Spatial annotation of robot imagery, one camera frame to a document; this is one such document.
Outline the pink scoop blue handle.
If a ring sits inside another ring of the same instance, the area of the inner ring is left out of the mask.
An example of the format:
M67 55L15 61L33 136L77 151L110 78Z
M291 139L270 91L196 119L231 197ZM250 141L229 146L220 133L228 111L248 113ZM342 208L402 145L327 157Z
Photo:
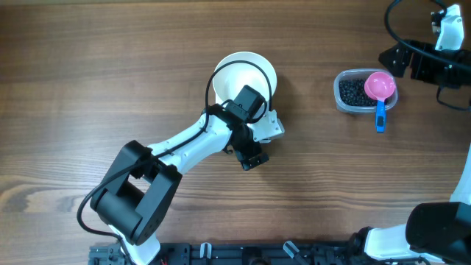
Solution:
M378 133L384 133L386 129L385 101L396 91L394 79L386 72L376 71L366 79L364 91L377 102L375 128Z

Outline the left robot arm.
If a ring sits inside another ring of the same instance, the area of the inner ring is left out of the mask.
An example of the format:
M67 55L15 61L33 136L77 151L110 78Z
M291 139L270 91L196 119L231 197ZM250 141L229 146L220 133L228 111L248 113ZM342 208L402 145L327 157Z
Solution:
M268 160L253 124L270 100L245 85L233 99L207 105L197 123L159 144L131 141L121 148L102 182L86 199L112 228L125 261L150 264L160 250L154 237L183 175L206 157L231 146L243 170Z

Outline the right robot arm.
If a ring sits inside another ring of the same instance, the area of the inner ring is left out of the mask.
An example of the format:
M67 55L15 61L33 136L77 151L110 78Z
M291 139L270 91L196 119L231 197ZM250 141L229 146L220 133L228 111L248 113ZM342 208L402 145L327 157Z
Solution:
M402 77L411 67L414 80L444 88L470 84L470 51L437 50L430 43L405 40L382 52L379 61ZM346 264L470 263L470 164L447 202L422 203L404 225L365 227L344 248Z

